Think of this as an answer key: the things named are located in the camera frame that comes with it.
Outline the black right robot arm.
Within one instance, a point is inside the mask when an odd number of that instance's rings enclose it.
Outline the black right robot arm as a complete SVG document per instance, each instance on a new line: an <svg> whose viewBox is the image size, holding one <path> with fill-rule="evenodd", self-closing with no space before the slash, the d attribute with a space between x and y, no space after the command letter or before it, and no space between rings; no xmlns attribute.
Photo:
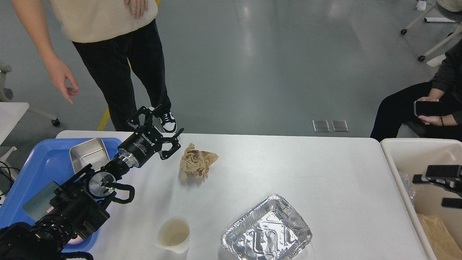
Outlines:
<svg viewBox="0 0 462 260"><path fill-rule="evenodd" d="M459 198L442 198L441 206L444 208L462 208L462 166L461 165L429 165L424 174L411 176L413 184L431 184L457 194Z"/></svg>

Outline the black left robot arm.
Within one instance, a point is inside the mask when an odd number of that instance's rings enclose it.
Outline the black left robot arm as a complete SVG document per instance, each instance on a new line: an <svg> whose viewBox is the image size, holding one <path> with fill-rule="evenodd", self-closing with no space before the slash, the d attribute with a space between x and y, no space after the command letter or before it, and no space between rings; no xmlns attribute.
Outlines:
<svg viewBox="0 0 462 260"><path fill-rule="evenodd" d="M126 121L134 133L99 170L87 164L63 184L52 182L53 195L45 203L45 213L34 224L17 222L1 228L1 259L92 260L90 253L64 253L63 249L72 239L86 239L94 234L109 219L106 209L110 203L133 201L134 187L120 183L124 174L142 167L156 153L165 160L180 148L183 128L164 137L153 125L153 114L159 109L140 107Z"/></svg>

